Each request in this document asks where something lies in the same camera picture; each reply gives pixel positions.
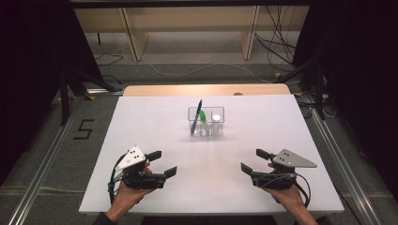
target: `gray carpet floor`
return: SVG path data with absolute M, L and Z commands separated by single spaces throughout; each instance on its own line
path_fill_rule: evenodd
M 134 84 L 262 83 L 258 78 L 269 82 L 275 79 L 273 77 L 275 70 L 272 67 L 257 64 L 236 65 L 239 68 L 216 65 L 189 75 L 181 75 L 208 66 L 153 65 L 157 71 L 174 74 L 173 76 L 160 75 L 153 67 L 146 64 L 102 66 L 100 70 L 105 81 L 116 87 Z M 115 78 L 120 80 L 122 84 L 119 84 Z M 298 81 L 299 78 L 296 78 L 287 82 L 291 92 L 299 91 Z M 87 83 L 86 86 L 98 88 L 92 83 Z M 78 209 L 100 153 L 107 128 L 112 120 L 117 100 L 118 96 L 97 96 L 94 99 L 87 98 L 83 101 L 71 121 L 70 129 L 62 147 L 24 224 L 90 224 L 94 220 L 91 216 L 80 214 Z M 298 97 L 298 101 L 305 101 L 305 99 Z M 302 113 L 303 116 L 306 115 L 308 109 L 302 108 Z M 60 128 L 61 105 L 58 97 L 54 98 L 52 107 L 46 116 L 37 136 L 32 140 L 31 148 L 22 154 L 8 179 L 1 186 L 0 224 L 8 223 L 15 206 L 32 181 L 53 142 L 56 132 Z M 86 134 L 78 130 L 83 120 L 90 120 L 90 122 L 84 124 L 84 127 L 91 128 L 92 132 L 88 139 L 79 140 L 76 138 L 83 137 Z M 342 192 L 348 203 L 354 208 L 354 212 L 360 216 L 358 207 L 348 191 L 323 137 L 320 135 L 314 117 L 305 121 L 333 184 Z M 360 146 L 343 117 L 337 113 L 333 118 L 327 117 L 327 123 L 383 224 L 398 224 L 397 202 L 390 195 L 371 161 L 358 154 Z M 293 224 L 293 219 L 286 214 L 275 215 L 275 218 L 278 224 Z M 343 213 L 330 215 L 330 218 L 333 224 L 358 224 L 347 207 Z M 120 224 L 139 224 L 141 219 L 142 217 L 139 216 L 128 215 Z

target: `green marker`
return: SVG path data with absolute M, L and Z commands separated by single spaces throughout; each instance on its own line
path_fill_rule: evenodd
M 203 128 L 206 131 L 206 135 L 210 135 L 210 128 L 208 127 L 207 121 L 206 121 L 206 115 L 205 112 L 200 111 L 199 112 L 200 120 L 202 121 Z

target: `human hand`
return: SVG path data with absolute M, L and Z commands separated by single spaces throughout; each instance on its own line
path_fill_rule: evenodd
M 145 164 L 144 170 L 147 174 L 152 174 L 152 171 L 147 168 L 149 162 Z M 155 189 L 133 189 L 126 186 L 123 180 L 120 181 L 119 189 L 115 196 L 111 208 L 106 213 L 106 216 L 113 222 L 118 222 L 124 217 L 129 210 L 139 201 L 141 201 L 146 194 L 154 191 Z
M 262 187 L 262 189 L 269 194 L 272 198 L 280 203 L 287 213 L 292 215 L 299 224 L 317 224 L 314 217 L 310 214 L 304 205 L 304 201 L 301 199 L 299 189 L 294 185 L 290 189 L 276 190 Z

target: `table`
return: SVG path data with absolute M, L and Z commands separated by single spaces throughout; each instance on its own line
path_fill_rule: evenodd
M 269 88 L 275 88 L 275 95 L 270 95 Z M 134 144 L 144 153 L 162 151 L 162 158 L 151 163 L 154 173 L 163 173 L 174 166 L 178 170 L 163 189 L 145 196 L 131 213 L 220 216 L 284 212 L 280 204 L 254 187 L 250 177 L 240 170 L 240 162 L 243 162 L 255 171 L 271 171 L 267 162 L 255 155 L 256 148 L 274 154 L 286 148 L 317 163 L 315 169 L 297 169 L 312 188 L 309 210 L 320 214 L 344 211 L 295 98 L 286 90 L 283 84 L 127 88 L 115 108 L 79 211 L 93 214 L 108 210 L 110 200 L 106 185 L 112 168 Z M 243 96 L 231 96 L 235 93 Z M 204 107 L 225 108 L 222 136 L 190 135 L 187 110 L 196 106 L 199 99 L 203 100 Z M 302 180 L 298 182 L 306 189 Z

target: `person's right hand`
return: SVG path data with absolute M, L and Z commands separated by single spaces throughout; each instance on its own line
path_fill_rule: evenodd
M 292 215 L 299 224 L 317 224 L 313 215 L 307 210 L 304 202 L 301 199 L 299 189 L 293 185 L 290 189 L 276 190 L 270 188 L 262 189 L 275 199 L 278 203 L 283 205 L 287 213 Z

